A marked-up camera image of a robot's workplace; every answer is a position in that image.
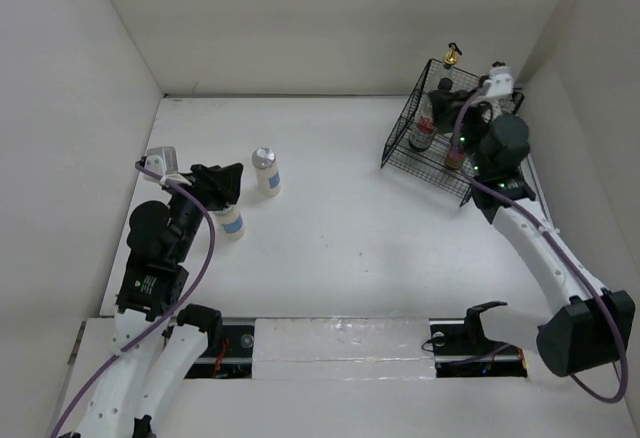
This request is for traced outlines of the black-cap soy sauce bottle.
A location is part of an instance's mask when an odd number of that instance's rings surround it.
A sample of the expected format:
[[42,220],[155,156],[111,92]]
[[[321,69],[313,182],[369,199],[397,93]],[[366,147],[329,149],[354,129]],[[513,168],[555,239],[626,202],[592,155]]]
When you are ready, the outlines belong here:
[[436,133],[431,100],[429,95],[425,94],[415,113],[415,125],[409,135],[408,145],[414,152],[423,153],[431,146]]

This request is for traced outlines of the silver-lid spice jar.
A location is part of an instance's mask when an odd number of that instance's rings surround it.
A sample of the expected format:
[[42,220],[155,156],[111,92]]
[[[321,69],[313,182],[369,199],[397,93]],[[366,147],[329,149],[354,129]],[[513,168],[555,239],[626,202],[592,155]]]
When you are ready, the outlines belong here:
[[281,178],[275,152],[267,147],[257,148],[252,153],[252,165],[259,191],[269,197],[278,195]]
[[230,240],[237,241],[244,236],[244,220],[235,205],[230,205],[222,210],[216,210],[213,214],[217,224]]

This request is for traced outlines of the small red sauce bottle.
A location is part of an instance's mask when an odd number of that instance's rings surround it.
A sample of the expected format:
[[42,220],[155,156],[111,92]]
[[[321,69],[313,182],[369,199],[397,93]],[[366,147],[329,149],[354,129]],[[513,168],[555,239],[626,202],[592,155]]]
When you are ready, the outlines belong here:
[[451,171],[459,171],[465,161],[464,147],[455,140],[450,142],[450,147],[444,160],[444,166]]

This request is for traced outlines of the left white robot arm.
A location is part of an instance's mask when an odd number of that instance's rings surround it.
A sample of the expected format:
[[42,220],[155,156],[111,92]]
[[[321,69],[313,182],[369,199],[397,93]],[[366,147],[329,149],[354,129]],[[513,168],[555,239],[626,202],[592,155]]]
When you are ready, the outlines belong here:
[[120,291],[109,358],[58,418],[52,436],[83,397],[86,411],[71,437],[153,437],[196,360],[222,348],[220,311],[190,302],[213,258],[214,215],[240,197],[240,163],[185,173],[161,168],[159,155],[135,165],[170,200],[146,201],[129,217],[129,257]]

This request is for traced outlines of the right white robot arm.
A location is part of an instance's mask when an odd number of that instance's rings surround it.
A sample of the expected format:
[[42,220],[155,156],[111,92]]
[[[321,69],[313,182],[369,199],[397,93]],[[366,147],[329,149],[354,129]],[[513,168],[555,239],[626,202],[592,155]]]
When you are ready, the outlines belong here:
[[491,97],[481,87],[436,90],[430,98],[437,131],[472,163],[473,203],[519,255],[549,308],[548,316],[536,317],[504,301],[475,305],[464,318],[465,345],[476,352],[494,344],[535,351],[559,377],[613,362],[626,369],[635,303],[590,273],[546,219],[520,171],[530,150],[526,123],[511,113],[486,119]]

